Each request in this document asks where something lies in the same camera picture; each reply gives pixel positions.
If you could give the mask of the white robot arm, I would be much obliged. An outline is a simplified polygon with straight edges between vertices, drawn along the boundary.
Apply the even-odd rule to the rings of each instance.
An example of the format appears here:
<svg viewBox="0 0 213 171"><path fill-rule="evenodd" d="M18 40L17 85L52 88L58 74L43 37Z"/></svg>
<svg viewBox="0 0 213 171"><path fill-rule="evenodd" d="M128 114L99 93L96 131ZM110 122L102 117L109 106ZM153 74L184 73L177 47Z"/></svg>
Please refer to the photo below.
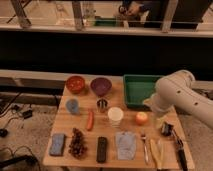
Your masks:
<svg viewBox="0 0 213 171"><path fill-rule="evenodd" d="M157 117L163 117L172 106L177 106L213 129L213 100L193 91L194 83L195 77L188 70L163 76L156 81L155 92L142 104Z"/></svg>

